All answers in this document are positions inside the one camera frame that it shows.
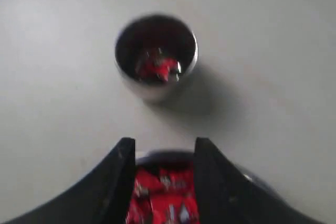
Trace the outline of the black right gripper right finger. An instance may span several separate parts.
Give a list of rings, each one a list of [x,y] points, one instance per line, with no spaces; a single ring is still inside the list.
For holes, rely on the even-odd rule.
[[[194,151],[200,223],[318,223],[249,181],[208,138]]]

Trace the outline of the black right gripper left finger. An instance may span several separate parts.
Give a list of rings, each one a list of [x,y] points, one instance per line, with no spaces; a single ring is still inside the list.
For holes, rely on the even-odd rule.
[[[9,223],[124,223],[135,176],[135,140],[122,138],[83,179]]]

